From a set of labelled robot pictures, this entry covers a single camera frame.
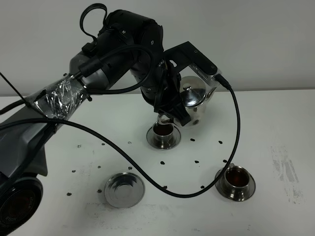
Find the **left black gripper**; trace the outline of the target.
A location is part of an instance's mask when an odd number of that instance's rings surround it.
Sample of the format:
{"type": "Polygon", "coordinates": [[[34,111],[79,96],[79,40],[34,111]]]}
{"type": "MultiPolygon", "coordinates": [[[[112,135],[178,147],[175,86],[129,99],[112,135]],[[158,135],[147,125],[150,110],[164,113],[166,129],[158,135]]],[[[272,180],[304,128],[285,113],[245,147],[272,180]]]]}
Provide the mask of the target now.
{"type": "Polygon", "coordinates": [[[218,67],[189,41],[166,50],[159,63],[152,76],[141,87],[142,96],[154,107],[158,120],[175,118],[184,127],[191,121],[191,117],[179,92],[180,72],[194,63],[205,73],[214,75],[218,67]]]}

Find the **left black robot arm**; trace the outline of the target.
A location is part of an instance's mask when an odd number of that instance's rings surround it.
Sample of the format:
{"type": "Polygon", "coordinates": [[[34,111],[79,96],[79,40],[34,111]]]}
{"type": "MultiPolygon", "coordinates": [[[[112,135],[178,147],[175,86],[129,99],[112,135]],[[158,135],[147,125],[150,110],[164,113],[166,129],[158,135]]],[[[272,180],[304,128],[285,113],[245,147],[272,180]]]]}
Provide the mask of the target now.
{"type": "Polygon", "coordinates": [[[180,96],[180,72],[190,67],[206,83],[218,68],[191,43],[169,50],[155,20],[126,10],[106,13],[92,42],[70,61],[69,73],[1,110],[20,106],[0,125],[0,233],[6,236],[36,212],[43,195],[37,175],[47,175],[45,143],[92,95],[140,89],[160,115],[192,122],[180,96]]]}

